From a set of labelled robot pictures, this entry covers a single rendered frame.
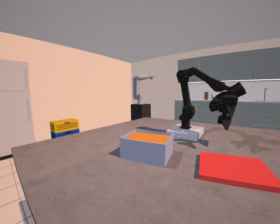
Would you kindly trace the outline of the red square panel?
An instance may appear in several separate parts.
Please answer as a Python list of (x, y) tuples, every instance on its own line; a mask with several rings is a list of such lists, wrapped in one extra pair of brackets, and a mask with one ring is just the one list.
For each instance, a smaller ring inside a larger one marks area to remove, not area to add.
[(280, 193), (280, 180), (260, 158), (201, 152), (199, 180)]

